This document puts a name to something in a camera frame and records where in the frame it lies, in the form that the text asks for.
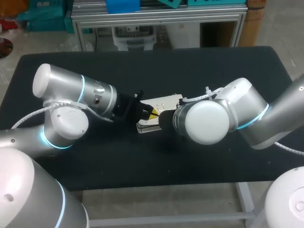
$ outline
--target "gray floor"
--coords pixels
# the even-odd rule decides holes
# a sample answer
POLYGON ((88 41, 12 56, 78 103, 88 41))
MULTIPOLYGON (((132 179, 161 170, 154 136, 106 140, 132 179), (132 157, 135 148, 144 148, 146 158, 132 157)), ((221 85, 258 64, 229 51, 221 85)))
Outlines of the gray floor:
MULTIPOLYGON (((268 0, 256 43, 272 46, 293 80, 304 73, 303 21, 304 1, 268 0)), ((22 55, 77 50, 74 37, 65 32, 14 31, 1 36, 13 41, 14 50, 9 57, 0 61, 0 102, 22 55)), ((255 202, 268 184, 249 184, 255 202)), ((230 183, 86 190, 75 194, 82 200, 90 219, 240 211, 236 189, 230 183)), ((132 227, 243 228, 244 224, 242 221, 232 221, 132 227)))

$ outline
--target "black table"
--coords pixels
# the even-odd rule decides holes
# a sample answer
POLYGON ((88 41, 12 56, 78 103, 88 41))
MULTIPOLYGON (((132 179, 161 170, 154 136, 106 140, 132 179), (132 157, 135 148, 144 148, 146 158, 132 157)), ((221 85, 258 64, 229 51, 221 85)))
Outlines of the black table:
MULTIPOLYGON (((246 77, 272 102, 292 82, 270 47, 27 55, 20 59, 2 102, 0 129, 42 107, 32 94, 32 82, 43 63, 112 84, 122 93, 143 89, 144 99, 174 93, 194 97, 205 93, 206 86, 215 89, 246 77)), ((275 146, 251 149, 237 132, 202 146, 163 131, 138 134, 135 126, 98 122, 91 116, 90 121, 87 134, 70 149, 37 159, 69 190, 271 181, 304 166, 303 156, 275 146)), ((42 122, 40 115, 21 127, 42 122)), ((301 150, 302 138, 303 128, 280 142, 301 150)))

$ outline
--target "aluminum frame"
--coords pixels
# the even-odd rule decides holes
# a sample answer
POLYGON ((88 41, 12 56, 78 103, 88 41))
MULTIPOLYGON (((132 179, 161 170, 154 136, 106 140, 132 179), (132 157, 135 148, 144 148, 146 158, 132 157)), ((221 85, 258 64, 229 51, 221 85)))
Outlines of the aluminum frame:
POLYGON ((82 32, 84 28, 223 21, 236 21, 230 42, 231 47, 236 47, 246 13, 247 6, 245 4, 229 4, 208 6, 180 5, 177 9, 159 5, 142 6, 141 11, 109 14, 107 13, 105 0, 75 0, 71 18, 76 38, 82 51, 86 51, 82 32))
POLYGON ((124 226, 124 225, 147 225, 147 224, 168 224, 181 222, 205 222, 244 219, 246 228, 259 228, 266 220, 264 204, 268 189, 264 192, 257 207, 250 194, 247 182, 235 183, 238 197, 243 212, 197 214, 197 215, 176 215, 176 216, 151 216, 139 218, 114 218, 90 220, 90 227, 124 226))

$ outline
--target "white robot cap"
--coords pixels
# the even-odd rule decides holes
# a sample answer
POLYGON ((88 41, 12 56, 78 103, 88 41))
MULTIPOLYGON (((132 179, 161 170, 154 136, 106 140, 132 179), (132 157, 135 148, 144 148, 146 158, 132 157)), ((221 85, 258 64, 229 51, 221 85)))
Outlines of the white robot cap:
POLYGON ((0 227, 6 227, 24 206, 34 182, 30 157, 13 148, 0 148, 0 227))

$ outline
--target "white device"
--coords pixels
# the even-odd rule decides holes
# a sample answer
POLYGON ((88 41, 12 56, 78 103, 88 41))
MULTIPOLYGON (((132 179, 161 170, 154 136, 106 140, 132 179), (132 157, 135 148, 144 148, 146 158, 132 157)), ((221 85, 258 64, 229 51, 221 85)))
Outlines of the white device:
POLYGON ((266 196, 265 213, 269 228, 304 227, 304 167, 275 180, 266 196))
POLYGON ((0 148, 1 228, 89 228, 84 206, 21 151, 0 148))

